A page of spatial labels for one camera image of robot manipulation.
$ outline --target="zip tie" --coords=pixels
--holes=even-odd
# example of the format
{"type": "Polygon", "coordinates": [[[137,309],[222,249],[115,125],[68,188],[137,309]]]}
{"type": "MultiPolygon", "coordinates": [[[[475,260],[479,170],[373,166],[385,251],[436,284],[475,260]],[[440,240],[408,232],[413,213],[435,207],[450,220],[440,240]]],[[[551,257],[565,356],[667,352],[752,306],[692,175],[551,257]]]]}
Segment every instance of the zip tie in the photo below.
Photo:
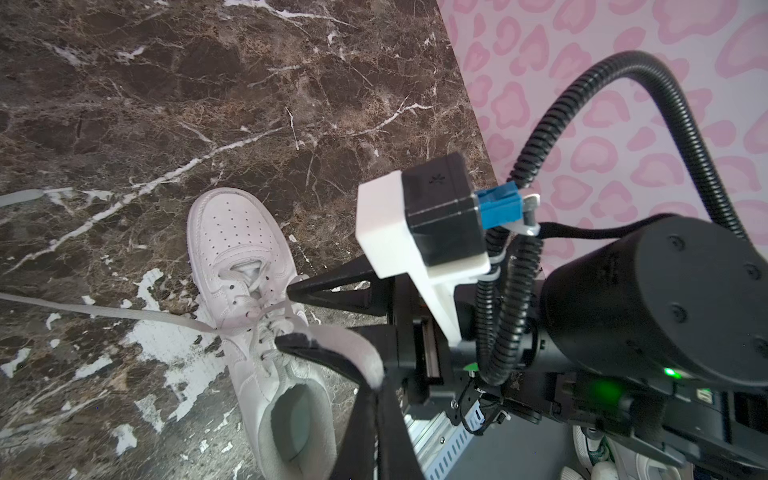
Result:
{"type": "Polygon", "coordinates": [[[506,245],[504,245],[504,248],[502,249],[502,252],[499,255],[494,255],[493,257],[489,257],[488,259],[491,261],[491,265],[498,265],[499,263],[504,261],[505,257],[507,257],[506,245]]]}
{"type": "Polygon", "coordinates": [[[495,271],[491,273],[486,273],[485,275],[478,276],[477,279],[479,282],[495,282],[498,280],[498,278],[502,274],[502,269],[495,268],[495,271]]]}

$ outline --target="green led light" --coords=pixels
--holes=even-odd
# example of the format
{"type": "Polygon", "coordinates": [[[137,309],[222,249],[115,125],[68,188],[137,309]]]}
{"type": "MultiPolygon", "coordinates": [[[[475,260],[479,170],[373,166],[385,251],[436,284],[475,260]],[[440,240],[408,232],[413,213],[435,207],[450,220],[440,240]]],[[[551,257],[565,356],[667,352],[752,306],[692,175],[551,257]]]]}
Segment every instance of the green led light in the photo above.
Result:
{"type": "Polygon", "coordinates": [[[681,379],[681,378],[683,378],[683,376],[680,373],[675,372],[671,368],[664,369],[664,373],[666,373],[667,375],[669,375],[670,377],[672,377],[674,379],[681,379]]]}

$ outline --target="shoelace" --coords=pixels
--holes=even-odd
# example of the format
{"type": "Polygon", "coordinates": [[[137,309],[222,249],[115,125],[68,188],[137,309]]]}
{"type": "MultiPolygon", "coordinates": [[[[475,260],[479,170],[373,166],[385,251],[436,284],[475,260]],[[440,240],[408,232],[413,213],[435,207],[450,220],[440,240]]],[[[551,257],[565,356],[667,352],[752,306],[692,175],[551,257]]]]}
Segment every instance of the shoelace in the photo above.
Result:
{"type": "MultiPolygon", "coordinates": [[[[259,288],[263,279],[266,277],[266,268],[262,269],[256,279],[250,282],[247,281],[247,278],[244,275],[231,270],[222,272],[220,277],[225,280],[245,281],[248,285],[249,293],[252,293],[259,288]]],[[[291,280],[291,283],[301,280],[302,278],[305,278],[305,276],[297,276],[291,280]]],[[[249,309],[246,308],[244,313],[244,316],[256,327],[256,334],[253,335],[253,339],[251,340],[252,349],[255,346],[255,343],[263,344],[265,341],[270,342],[272,347],[274,347],[274,338],[277,335],[291,333],[295,330],[297,322],[299,323],[299,326],[304,326],[304,320],[293,312],[293,302],[288,299],[277,301],[273,305],[268,305],[267,301],[269,300],[269,297],[263,297],[261,301],[253,296],[245,295],[240,295],[236,298],[238,301],[242,302],[243,306],[253,307],[249,309]],[[275,315],[274,313],[281,308],[284,310],[283,315],[275,315]],[[256,316],[252,315],[252,312],[255,311],[259,312],[256,316]]],[[[243,332],[243,327],[219,329],[214,328],[205,322],[201,322],[200,320],[191,319],[188,316],[174,315],[173,313],[157,312],[154,310],[133,310],[110,306],[49,302],[30,296],[13,295],[11,293],[2,292],[0,292],[0,300],[27,303],[29,305],[43,306],[54,310],[86,313],[93,316],[170,323],[172,325],[184,326],[198,332],[213,333],[221,336],[232,336],[243,332]]],[[[264,353],[264,358],[262,359],[265,359],[267,354],[273,355],[272,353],[264,353]]]]}
{"type": "MultiPolygon", "coordinates": [[[[230,274],[225,272],[222,273],[222,275],[222,278],[224,278],[230,274]]],[[[291,280],[291,283],[300,280],[301,278],[302,276],[297,276],[291,280]]],[[[253,285],[249,284],[249,293],[255,291],[257,288],[257,282],[254,280],[253,285]]],[[[244,302],[243,306],[249,304],[259,306],[262,304],[259,303],[259,299],[253,298],[252,296],[239,296],[239,298],[244,302]]],[[[198,332],[213,333],[221,336],[233,336],[243,332],[242,326],[218,329],[205,322],[194,320],[187,316],[156,312],[153,310],[131,310],[108,306],[56,303],[28,296],[12,295],[10,293],[0,293],[0,300],[27,303],[29,305],[43,306],[54,310],[86,313],[94,316],[170,323],[172,325],[185,326],[198,332]]],[[[293,312],[293,303],[288,299],[278,300],[273,305],[265,306],[260,310],[259,315],[255,317],[251,317],[251,311],[252,310],[246,310],[244,313],[244,316],[256,327],[256,333],[251,338],[250,351],[253,352],[255,349],[261,350],[261,348],[258,347],[260,339],[262,344],[264,342],[270,342],[268,346],[271,347],[263,349],[264,351],[260,354],[260,359],[275,360],[275,356],[282,355],[282,353],[274,347],[274,337],[278,332],[302,333],[308,338],[317,341],[323,348],[345,356],[363,374],[369,386],[377,389],[382,385],[384,379],[384,365],[378,351],[368,340],[359,334],[354,333],[352,330],[337,325],[310,327],[305,323],[304,319],[293,312]],[[277,312],[281,308],[283,309],[283,314],[272,313],[277,312]]]]}

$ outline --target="blue connector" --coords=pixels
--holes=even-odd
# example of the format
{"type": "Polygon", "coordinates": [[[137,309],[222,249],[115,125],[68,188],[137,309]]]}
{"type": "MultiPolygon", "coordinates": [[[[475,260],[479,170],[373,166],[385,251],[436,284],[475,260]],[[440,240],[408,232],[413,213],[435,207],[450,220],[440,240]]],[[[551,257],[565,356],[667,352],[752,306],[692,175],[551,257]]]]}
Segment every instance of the blue connector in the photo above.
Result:
{"type": "Polygon", "coordinates": [[[486,230],[523,218],[523,199],[515,182],[475,192],[480,204],[482,227],[486,230]]]}

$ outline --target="black cylindrical motor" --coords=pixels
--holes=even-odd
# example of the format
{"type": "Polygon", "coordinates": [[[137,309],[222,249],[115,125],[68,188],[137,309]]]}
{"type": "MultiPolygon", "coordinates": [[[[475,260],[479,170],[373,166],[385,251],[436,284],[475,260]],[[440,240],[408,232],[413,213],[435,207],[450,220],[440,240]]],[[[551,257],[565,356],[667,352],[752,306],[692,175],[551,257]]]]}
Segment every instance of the black cylindrical motor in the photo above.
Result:
{"type": "Polygon", "coordinates": [[[768,386],[768,263],[686,217],[648,225],[556,269],[543,324],[581,368],[693,386],[768,386]]]}

